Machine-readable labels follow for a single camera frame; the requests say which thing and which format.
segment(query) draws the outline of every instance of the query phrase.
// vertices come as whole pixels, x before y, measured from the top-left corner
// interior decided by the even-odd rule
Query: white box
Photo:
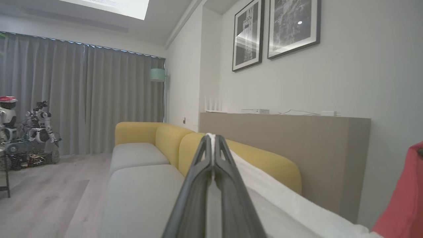
[[[241,109],[241,113],[245,114],[270,114],[267,109]]]
[[[336,111],[321,111],[321,116],[336,116]]]

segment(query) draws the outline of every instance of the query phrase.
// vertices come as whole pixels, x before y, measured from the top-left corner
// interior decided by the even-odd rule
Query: sofa backrest
[[[187,134],[194,133],[192,130],[162,123],[156,130],[155,146],[166,156],[170,164],[178,168],[179,145]]]
[[[203,136],[203,133],[191,133],[184,136],[181,140],[181,145],[179,146],[179,166],[177,168],[183,176],[187,175]],[[301,194],[301,175],[294,162],[272,152],[257,149],[235,141],[226,140],[226,143],[229,148],[241,158],[263,170],[291,190]]]
[[[115,146],[138,142],[155,145],[157,128],[163,124],[162,122],[120,122],[115,128]]]

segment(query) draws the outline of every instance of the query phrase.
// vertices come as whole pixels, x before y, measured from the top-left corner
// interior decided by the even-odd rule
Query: red object
[[[12,96],[1,96],[0,102],[17,102],[18,100]]]
[[[384,238],[423,238],[423,142],[409,148],[404,170],[373,231]]]

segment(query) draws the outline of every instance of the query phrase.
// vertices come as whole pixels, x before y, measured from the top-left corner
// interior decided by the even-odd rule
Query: yellow sofa
[[[160,237],[203,136],[166,123],[117,124],[100,237]],[[301,194],[292,161],[226,141],[241,158]]]
[[[115,130],[115,146],[146,142],[155,145],[185,177],[200,143],[202,133],[161,122],[121,122]],[[301,194],[301,176],[287,158],[235,141],[226,140],[241,158],[263,170],[291,190]]]

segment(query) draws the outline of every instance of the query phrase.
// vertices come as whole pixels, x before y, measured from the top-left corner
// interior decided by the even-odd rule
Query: gray seat cushion
[[[169,160],[150,143],[128,143],[115,146],[109,175],[136,166],[169,164]]]
[[[172,165],[120,169],[109,181],[101,238],[161,237],[184,177]]]

